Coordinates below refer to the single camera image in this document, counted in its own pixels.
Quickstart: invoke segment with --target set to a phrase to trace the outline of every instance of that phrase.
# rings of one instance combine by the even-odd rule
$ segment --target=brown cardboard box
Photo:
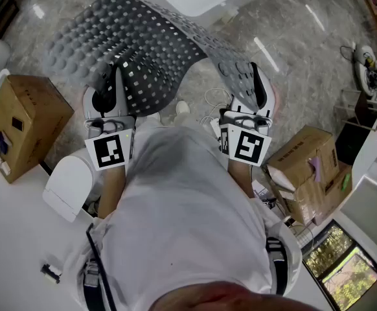
[[[45,77],[10,75],[0,88],[0,131],[12,142],[7,154],[11,183],[42,161],[73,114],[72,108]],[[21,121],[21,130],[12,125]]]
[[[314,174],[309,160],[315,157],[321,160],[321,183],[325,187],[339,172],[334,138],[324,130],[304,126],[268,160],[267,166],[282,172],[297,188]]]
[[[318,214],[325,195],[321,184],[314,181],[314,176],[292,192],[276,185],[266,168],[264,172],[273,194],[287,210],[287,215],[302,224],[307,224]]]
[[[319,181],[311,159],[319,160]],[[305,126],[267,162],[275,196],[296,221],[307,224],[325,201],[325,188],[339,173],[336,146],[331,133]]]
[[[339,174],[331,181],[325,193],[320,211],[314,217],[314,223],[320,225],[344,201],[352,190],[351,166],[339,161]]]

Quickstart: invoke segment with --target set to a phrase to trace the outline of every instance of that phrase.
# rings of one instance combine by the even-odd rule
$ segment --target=sticker
[[[229,155],[229,132],[227,128],[222,128],[222,152]]]
[[[85,140],[85,145],[96,170],[105,170],[128,163],[133,143],[133,130],[103,134]]]
[[[23,131],[23,121],[19,120],[17,117],[12,117],[12,126],[21,132]]]
[[[99,167],[102,168],[124,162],[119,135],[97,139],[93,144]]]
[[[343,185],[341,187],[341,191],[345,191],[345,189],[347,188],[348,182],[350,181],[350,177],[351,177],[350,173],[345,174]]]
[[[221,151],[224,155],[254,166],[262,164],[271,143],[270,137],[230,123],[220,127]]]
[[[264,141],[263,137],[242,130],[234,157],[258,163]]]

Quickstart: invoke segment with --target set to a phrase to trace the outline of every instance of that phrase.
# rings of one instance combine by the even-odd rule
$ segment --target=gray marble floor
[[[20,0],[20,12],[5,34],[12,48],[12,73],[46,75],[41,69],[43,44],[68,19],[94,0]],[[213,27],[217,35],[246,53],[269,76],[280,94],[280,109],[270,135],[269,154],[305,124],[336,135],[341,124],[333,106],[340,90],[354,88],[351,65],[341,57],[341,45],[364,43],[377,52],[377,31],[363,1],[256,0],[239,10],[227,25]],[[83,89],[51,76],[75,109],[74,117],[49,152],[51,167],[84,146],[81,108]],[[212,109],[206,90],[225,87],[209,60],[192,66],[171,105],[161,112],[164,124],[174,118],[176,102],[186,100],[197,119]],[[208,93],[211,102],[225,102],[221,91]]]

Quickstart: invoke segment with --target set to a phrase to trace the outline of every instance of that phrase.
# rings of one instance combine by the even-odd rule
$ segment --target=perforated sheet
[[[140,0],[96,0],[48,42],[44,68],[101,90],[120,65],[131,114],[146,116],[170,103],[195,62],[209,56],[227,87],[257,111],[249,60],[204,28]]]

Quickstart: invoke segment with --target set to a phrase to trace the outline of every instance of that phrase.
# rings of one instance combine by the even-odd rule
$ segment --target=white cable
[[[226,89],[222,89],[222,88],[220,88],[220,87],[214,87],[214,88],[212,88],[212,89],[208,89],[206,92],[204,92],[204,100],[206,101],[206,103],[208,103],[210,106],[212,106],[213,109],[212,109],[212,111],[211,111],[208,115],[206,115],[204,118],[202,118],[202,119],[200,120],[200,124],[205,124],[206,121],[207,121],[207,119],[212,119],[212,120],[215,119],[215,117],[213,117],[213,116],[211,116],[211,115],[212,115],[213,112],[216,110],[216,108],[218,108],[218,107],[226,107],[226,106],[230,105],[230,103],[224,103],[224,102],[221,102],[221,103],[219,103],[219,104],[217,104],[217,105],[214,105],[214,104],[212,104],[211,102],[209,102],[209,101],[207,100],[206,94],[207,94],[209,91],[213,91],[213,90],[224,91],[224,92],[226,93],[226,95],[229,97],[229,100],[232,101],[232,96],[230,95],[230,93],[228,92],[228,90],[226,90]]]
[[[88,122],[88,120],[85,120],[84,121],[84,128],[86,129],[86,131],[89,130],[89,127],[90,127],[90,123]]]
[[[312,252],[313,248],[314,248],[314,234],[312,233],[311,229],[309,229],[308,227],[306,227],[305,225],[292,225],[291,227],[304,227],[305,229],[307,229],[310,234],[311,234],[311,237],[312,237],[312,243],[311,243],[311,249],[309,250],[308,254]]]

